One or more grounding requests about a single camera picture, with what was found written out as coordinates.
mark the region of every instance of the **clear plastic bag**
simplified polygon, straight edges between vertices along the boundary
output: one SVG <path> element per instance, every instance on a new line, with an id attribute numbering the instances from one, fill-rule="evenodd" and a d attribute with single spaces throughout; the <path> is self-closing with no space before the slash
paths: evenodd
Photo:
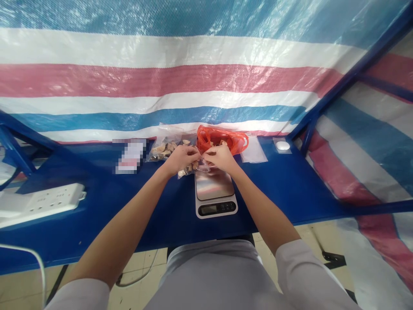
<path id="1" fill-rule="evenodd" d="M 258 164 L 268 161 L 262 150 L 261 144 L 259 144 L 258 137 L 256 135 L 247 134 L 249 144 L 248 147 L 241 153 L 242 162 L 249 162 Z"/>
<path id="2" fill-rule="evenodd" d="M 291 146 L 285 138 L 272 138 L 278 154 L 291 154 Z"/>
<path id="3" fill-rule="evenodd" d="M 197 135 L 196 134 L 191 134 L 191 135 L 188 135 L 188 134 L 185 135 L 184 134 L 184 135 L 182 135 L 182 144 L 193 146 L 199 152 L 199 149 L 196 147 L 196 143 L 197 143 Z M 211 169 L 208 166 L 205 159 L 203 157 L 201 157 L 201 159 L 199 161 L 194 161 L 188 167 L 186 167 L 184 170 L 179 171 L 178 172 L 178 179 L 180 179 L 180 178 L 182 178 L 183 176 L 186 176 L 186 175 L 194 174 L 195 170 L 209 172 Z"/>
<path id="4" fill-rule="evenodd" d="M 165 161 L 182 144 L 182 130 L 177 126 L 159 124 L 159 135 L 153 144 L 146 162 Z"/>

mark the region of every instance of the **red white blue striped tarp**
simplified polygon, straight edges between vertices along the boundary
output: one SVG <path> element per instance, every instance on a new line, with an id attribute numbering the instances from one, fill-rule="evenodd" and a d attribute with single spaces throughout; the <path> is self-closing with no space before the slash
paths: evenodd
<path id="1" fill-rule="evenodd" d="M 63 143 L 153 137 L 160 122 L 286 135 L 408 2 L 12 2 L 0 108 Z"/>
<path id="2" fill-rule="evenodd" d="M 367 74 L 412 90 L 413 31 Z M 356 83 L 319 119 L 307 160 L 355 206 L 413 197 L 413 104 Z M 411 309 L 413 212 L 338 220 L 363 309 Z"/>

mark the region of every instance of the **white power strip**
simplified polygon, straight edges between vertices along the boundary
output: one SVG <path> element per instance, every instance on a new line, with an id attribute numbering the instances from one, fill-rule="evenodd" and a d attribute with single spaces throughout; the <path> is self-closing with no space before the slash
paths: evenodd
<path id="1" fill-rule="evenodd" d="M 77 208 L 85 199 L 82 184 L 70 184 L 20 195 L 0 192 L 0 228 Z"/>

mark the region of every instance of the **red mesh bag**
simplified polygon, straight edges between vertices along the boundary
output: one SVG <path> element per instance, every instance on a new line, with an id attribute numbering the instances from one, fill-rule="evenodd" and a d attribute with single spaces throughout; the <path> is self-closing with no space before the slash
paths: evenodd
<path id="1" fill-rule="evenodd" d="M 232 132 L 200 125 L 197 135 L 197 147 L 201 154 L 211 148 L 211 141 L 214 145 L 218 145 L 221 140 L 224 140 L 232 155 L 240 154 L 248 146 L 248 136 L 242 132 Z"/>

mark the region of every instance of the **blue table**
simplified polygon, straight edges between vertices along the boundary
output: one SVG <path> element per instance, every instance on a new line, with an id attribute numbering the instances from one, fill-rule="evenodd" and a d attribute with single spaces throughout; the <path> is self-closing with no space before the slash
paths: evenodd
<path id="1" fill-rule="evenodd" d="M 352 209 L 334 198 L 294 146 L 292 154 L 278 154 L 272 138 L 259 140 L 268 162 L 244 164 L 239 155 L 236 160 L 295 225 L 352 215 Z M 101 229 L 162 164 L 144 163 L 135 175 L 114 175 L 121 151 L 120 145 L 111 143 L 58 148 L 18 192 L 81 183 L 86 199 L 73 211 L 1 229 L 0 243 L 36 250 L 47 267 L 78 261 Z M 237 188 L 235 192 L 237 214 L 200 220 L 195 214 L 194 175 L 172 178 L 136 251 L 257 232 Z M 30 254 L 0 249 L 0 274 L 36 268 Z"/>

